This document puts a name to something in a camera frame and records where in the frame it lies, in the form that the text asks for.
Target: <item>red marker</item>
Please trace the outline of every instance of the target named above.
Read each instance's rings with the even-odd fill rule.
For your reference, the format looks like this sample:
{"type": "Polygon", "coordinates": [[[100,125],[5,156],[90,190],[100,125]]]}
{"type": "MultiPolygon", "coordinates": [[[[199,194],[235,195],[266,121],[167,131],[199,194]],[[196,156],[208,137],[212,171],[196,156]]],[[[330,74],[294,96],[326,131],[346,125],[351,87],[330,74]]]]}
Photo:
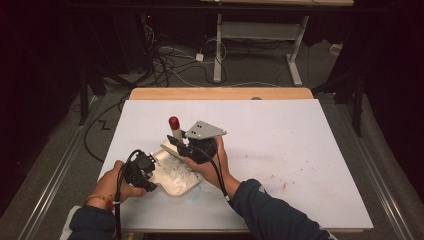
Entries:
{"type": "Polygon", "coordinates": [[[169,118],[169,126],[171,127],[172,135],[174,136],[174,138],[176,138],[181,143],[184,143],[183,142],[183,135],[182,135],[181,129],[180,129],[180,121],[178,121],[178,118],[174,117],[174,116],[170,117],[169,118]]]}

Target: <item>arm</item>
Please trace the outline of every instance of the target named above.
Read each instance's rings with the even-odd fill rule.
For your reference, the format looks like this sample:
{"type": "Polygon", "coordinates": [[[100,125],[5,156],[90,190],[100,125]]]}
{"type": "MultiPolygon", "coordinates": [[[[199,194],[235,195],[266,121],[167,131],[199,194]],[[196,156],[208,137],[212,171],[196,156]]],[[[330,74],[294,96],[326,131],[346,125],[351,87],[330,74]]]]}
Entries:
{"type": "MultiPolygon", "coordinates": [[[[122,161],[116,161],[113,169],[106,172],[97,182],[92,195],[102,196],[104,199],[89,198],[85,205],[75,212],[69,224],[72,233],[68,239],[112,239],[115,231],[115,217],[110,203],[115,199],[117,178],[123,165],[122,161]]],[[[124,180],[120,201],[124,202],[128,197],[145,194],[146,190],[131,187],[124,180]]]]}
{"type": "MultiPolygon", "coordinates": [[[[321,230],[318,223],[283,200],[269,196],[256,180],[240,183],[228,168],[228,158],[222,137],[217,137],[216,165],[221,164],[225,189],[233,201],[233,209],[244,218],[247,227],[257,239],[333,239],[321,230]]],[[[197,164],[189,158],[184,161],[203,178],[219,188],[211,163],[197,164]]]]}

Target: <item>white tabletop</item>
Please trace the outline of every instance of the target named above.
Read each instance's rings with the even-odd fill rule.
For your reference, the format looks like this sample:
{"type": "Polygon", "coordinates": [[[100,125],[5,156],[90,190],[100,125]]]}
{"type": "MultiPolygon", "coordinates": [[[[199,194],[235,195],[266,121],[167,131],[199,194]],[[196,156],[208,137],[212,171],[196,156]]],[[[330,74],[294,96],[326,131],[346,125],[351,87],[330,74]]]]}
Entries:
{"type": "MultiPolygon", "coordinates": [[[[227,131],[232,174],[259,180],[326,229],[373,227],[318,100],[129,100],[100,176],[135,149],[160,150],[177,116],[188,130],[202,120],[227,131]]],[[[222,193],[207,182],[182,197],[158,187],[121,205],[122,228],[142,232],[246,231],[222,193]]]]}

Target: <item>hand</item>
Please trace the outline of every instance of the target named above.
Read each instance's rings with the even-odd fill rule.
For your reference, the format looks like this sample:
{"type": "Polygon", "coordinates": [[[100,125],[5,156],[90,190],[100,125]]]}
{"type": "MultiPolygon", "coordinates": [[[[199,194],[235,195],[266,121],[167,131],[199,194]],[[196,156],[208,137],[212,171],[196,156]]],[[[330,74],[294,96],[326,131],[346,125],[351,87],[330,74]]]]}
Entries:
{"type": "MultiPolygon", "coordinates": [[[[225,152],[224,141],[222,140],[222,137],[216,137],[215,140],[218,153],[213,157],[213,161],[215,162],[218,170],[219,166],[221,165],[221,174],[222,178],[224,179],[225,189],[230,198],[232,198],[238,186],[240,185],[240,182],[230,174],[230,169],[228,168],[228,157],[227,153],[225,152]]],[[[188,157],[185,157],[183,160],[189,168],[193,169],[195,172],[200,173],[206,181],[210,182],[217,188],[221,188],[216,171],[211,162],[197,164],[195,161],[188,157]]]]}
{"type": "MultiPolygon", "coordinates": [[[[124,165],[122,161],[116,161],[113,169],[107,171],[97,182],[94,187],[93,194],[98,194],[110,199],[112,202],[115,200],[115,193],[117,188],[117,178],[121,167],[124,165]]],[[[141,197],[147,192],[144,188],[135,188],[123,180],[121,186],[120,201],[124,202],[128,197],[141,197]]],[[[86,205],[107,209],[106,202],[99,198],[91,198],[87,201],[86,205]]]]}

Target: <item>sleeve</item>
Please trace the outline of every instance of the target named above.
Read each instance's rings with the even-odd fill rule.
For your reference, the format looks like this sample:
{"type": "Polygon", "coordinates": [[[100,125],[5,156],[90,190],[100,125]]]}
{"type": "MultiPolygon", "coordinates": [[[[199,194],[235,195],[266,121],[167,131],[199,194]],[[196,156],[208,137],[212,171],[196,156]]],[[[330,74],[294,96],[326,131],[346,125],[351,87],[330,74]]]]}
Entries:
{"type": "Polygon", "coordinates": [[[234,194],[233,208],[258,240],[335,239],[306,214],[281,199],[272,198],[254,179],[240,184],[234,194]]]}
{"type": "Polygon", "coordinates": [[[69,224],[70,240],[112,239],[115,232],[115,216],[112,212],[91,206],[78,209],[69,224]]]}

